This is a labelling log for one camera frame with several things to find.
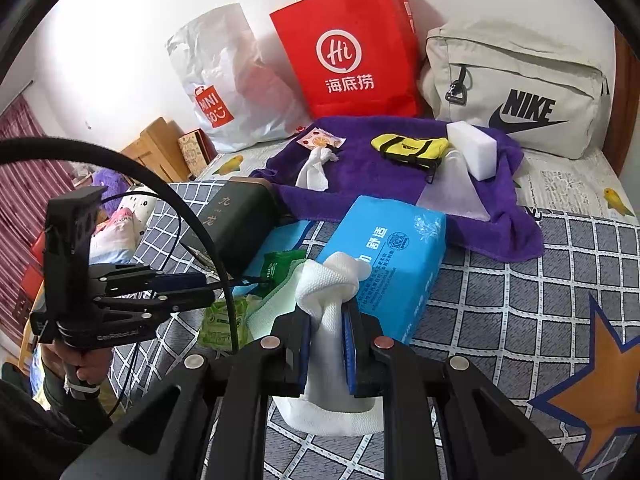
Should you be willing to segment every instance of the human hand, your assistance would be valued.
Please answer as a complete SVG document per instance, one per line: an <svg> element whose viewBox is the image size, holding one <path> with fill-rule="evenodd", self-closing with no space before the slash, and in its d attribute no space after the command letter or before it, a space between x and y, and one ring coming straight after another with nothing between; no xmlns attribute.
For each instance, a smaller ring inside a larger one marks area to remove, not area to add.
<svg viewBox="0 0 640 480"><path fill-rule="evenodd" d="M68 363L78 367L78 379L89 384L101 384L105 380L113 358L112 348L99 348L82 354L60 339L56 339L53 344L41 344L40 348L42 362L58 377L64 378L64 363Z"/></svg>

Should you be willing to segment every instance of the red paper bag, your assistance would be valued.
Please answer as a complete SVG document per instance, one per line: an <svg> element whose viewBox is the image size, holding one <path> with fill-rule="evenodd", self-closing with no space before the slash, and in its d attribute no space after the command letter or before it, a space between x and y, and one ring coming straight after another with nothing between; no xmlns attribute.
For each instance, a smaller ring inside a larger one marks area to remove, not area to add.
<svg viewBox="0 0 640 480"><path fill-rule="evenodd" d="M407 0L302 0L271 13L313 117L420 113Z"/></svg>

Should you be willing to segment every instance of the green packet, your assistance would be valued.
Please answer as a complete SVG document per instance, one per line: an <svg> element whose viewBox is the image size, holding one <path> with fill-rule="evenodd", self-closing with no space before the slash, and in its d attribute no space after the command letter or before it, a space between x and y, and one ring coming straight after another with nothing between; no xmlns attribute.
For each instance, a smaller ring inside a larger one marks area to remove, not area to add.
<svg viewBox="0 0 640 480"><path fill-rule="evenodd" d="M258 310L262 304L262 298L253 294L238 296L234 298L236 306L236 326L238 327L238 346L252 341L246 320L251 314ZM215 301L204 311L200 331L198 332L198 343L215 350L231 352L231 331L229 330L229 316L226 312L225 300Z"/></svg>
<svg viewBox="0 0 640 480"><path fill-rule="evenodd" d="M269 280L269 282L256 286L251 294L259 298L266 298L272 290L275 290L287 279L291 263L304 258L306 258L306 250L304 249L265 254L260 277Z"/></svg>

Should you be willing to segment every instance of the white tissue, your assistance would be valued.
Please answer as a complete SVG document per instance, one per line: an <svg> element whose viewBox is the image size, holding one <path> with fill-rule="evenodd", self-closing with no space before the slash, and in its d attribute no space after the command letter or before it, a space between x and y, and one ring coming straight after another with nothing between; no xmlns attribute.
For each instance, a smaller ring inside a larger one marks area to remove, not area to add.
<svg viewBox="0 0 640 480"><path fill-rule="evenodd" d="M326 190L329 187L329 181L324 175L322 165L328 160L338 160L338 157L329 148L312 149L308 160L298 174L296 187L311 189L313 191Z"/></svg>
<svg viewBox="0 0 640 480"><path fill-rule="evenodd" d="M466 168L476 180L495 176L498 156L495 139L465 121L447 124L447 137L465 157Z"/></svg>
<svg viewBox="0 0 640 480"><path fill-rule="evenodd" d="M342 304L353 298L369 264L334 253L324 265L307 260L296 287L298 306L309 314L312 339L305 393L274 397L292 428L324 436L357 436L384 430L382 399L356 399L349 393L342 350Z"/></svg>

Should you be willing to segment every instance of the white pillow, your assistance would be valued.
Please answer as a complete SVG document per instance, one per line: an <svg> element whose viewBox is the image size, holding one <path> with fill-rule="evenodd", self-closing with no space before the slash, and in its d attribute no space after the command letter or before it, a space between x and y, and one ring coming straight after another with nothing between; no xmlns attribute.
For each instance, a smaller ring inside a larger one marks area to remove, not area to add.
<svg viewBox="0 0 640 480"><path fill-rule="evenodd" d="M131 187L129 188L129 191L154 192L147 186ZM131 195L124 197L120 202L118 209L127 208L133 213L133 228L136 233L136 246L140 243L140 239L145 234L146 226L154 212L157 201L157 198L147 195Z"/></svg>
<svg viewBox="0 0 640 480"><path fill-rule="evenodd" d="M89 264L128 264L136 252L133 214L118 209L107 222L96 228L91 238Z"/></svg>

